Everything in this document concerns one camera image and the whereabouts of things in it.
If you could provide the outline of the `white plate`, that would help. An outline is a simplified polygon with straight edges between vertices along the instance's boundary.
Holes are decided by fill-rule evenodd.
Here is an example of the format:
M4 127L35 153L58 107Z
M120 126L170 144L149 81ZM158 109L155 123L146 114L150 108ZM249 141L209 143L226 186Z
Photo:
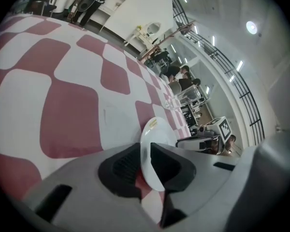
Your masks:
M175 146L177 137L170 124L161 117L150 119L141 134L140 139L140 163L143 177L146 183L156 191L165 191L160 181L157 171L151 163L151 144L161 143L165 145Z

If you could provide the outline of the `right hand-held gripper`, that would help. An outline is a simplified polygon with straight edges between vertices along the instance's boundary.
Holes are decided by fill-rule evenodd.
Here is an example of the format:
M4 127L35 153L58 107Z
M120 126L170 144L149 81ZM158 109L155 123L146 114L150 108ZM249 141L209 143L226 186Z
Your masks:
M193 129L190 137L177 141L176 147L218 155L218 153L222 152L230 135L232 135L232 129L226 117L223 116L213 119L198 129Z

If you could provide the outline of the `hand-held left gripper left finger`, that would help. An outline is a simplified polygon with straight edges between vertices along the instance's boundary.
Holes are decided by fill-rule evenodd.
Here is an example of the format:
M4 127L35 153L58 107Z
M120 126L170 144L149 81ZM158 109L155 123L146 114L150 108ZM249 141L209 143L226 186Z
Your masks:
M141 190L135 186L140 165L140 144L135 143L105 159L98 168L98 177L114 195L141 200Z

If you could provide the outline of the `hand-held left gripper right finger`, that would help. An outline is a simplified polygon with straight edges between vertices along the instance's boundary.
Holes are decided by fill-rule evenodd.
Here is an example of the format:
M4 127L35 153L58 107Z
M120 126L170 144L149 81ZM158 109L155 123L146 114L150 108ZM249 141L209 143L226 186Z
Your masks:
M184 191L196 175L195 165L157 143L150 145L151 165L167 192Z

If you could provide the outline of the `black balcony railing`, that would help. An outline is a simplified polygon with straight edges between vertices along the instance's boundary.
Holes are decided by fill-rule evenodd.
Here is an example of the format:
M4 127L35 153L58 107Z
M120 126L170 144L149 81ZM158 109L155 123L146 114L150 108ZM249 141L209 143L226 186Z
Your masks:
M249 127L252 142L259 144L265 138L264 126L255 98L240 73L241 68L235 66L216 46L215 36L209 40L202 36L198 30L199 22L187 16L180 0L172 0L173 18L177 27L193 25L192 29L181 36L184 43L191 50L195 50L207 67L212 72L217 72L225 83L231 88L232 94L237 96L236 102L244 116L245 124Z

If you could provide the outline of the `round ceiling light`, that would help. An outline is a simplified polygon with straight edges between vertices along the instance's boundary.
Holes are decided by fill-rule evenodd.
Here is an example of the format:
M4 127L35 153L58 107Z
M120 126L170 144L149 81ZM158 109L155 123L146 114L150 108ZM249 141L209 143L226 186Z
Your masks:
M252 35L257 34L257 32L258 32L256 24L254 22L252 22L252 21L247 21L246 22L246 29Z

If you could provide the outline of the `pink white checkered tablecloth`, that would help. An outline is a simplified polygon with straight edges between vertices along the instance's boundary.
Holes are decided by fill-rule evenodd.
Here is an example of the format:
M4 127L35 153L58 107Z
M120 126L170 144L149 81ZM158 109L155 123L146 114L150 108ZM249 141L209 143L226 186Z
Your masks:
M110 192L105 158L166 120L189 136L169 87L131 54L72 24L13 15L0 24L0 187L43 232L162 232L164 192L135 168L139 197Z

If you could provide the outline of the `white dressing table with mirror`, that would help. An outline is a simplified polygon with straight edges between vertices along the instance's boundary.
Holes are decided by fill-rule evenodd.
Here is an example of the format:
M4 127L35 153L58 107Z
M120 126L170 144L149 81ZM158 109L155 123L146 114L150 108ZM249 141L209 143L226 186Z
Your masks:
M124 46L128 46L132 39L138 39L145 46L146 50L153 47L153 36L160 30L161 23L153 22L145 26L138 25L132 34L124 41Z

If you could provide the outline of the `grey dining chair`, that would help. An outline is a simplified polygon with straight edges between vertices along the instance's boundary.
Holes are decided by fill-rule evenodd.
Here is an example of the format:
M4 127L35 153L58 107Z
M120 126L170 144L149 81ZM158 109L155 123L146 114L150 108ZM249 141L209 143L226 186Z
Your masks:
M178 81L170 82L168 86L174 95L177 95L182 91L181 85Z

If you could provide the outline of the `reddish wooden coat rack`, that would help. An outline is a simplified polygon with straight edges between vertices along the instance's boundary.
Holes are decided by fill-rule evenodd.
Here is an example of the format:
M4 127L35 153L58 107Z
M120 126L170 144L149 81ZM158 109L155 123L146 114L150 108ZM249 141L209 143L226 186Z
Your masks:
M147 56L151 55L162 43L167 41L169 38L174 37L178 32L181 32L185 29L188 29L190 25L194 24L196 20L192 20L186 25L183 25L182 27L179 27L176 31L172 32L170 35L168 35L166 38L164 38L161 42L159 42L157 45L155 45L151 50L149 50L147 53L145 53L141 58L139 58L139 61L143 61Z

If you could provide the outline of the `black chrome office chair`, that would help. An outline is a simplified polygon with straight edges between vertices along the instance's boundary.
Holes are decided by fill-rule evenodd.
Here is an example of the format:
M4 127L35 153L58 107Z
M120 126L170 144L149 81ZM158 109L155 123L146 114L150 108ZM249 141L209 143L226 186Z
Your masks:
M26 9L33 15L52 17L56 3L57 0L29 0Z

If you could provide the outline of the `black swivel office chair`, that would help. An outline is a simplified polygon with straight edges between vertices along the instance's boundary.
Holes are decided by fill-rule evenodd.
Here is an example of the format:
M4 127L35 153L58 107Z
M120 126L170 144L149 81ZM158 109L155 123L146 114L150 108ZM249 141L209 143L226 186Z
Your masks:
M150 55L150 67L169 67L169 52L166 48L163 51L160 48L157 48L151 55Z

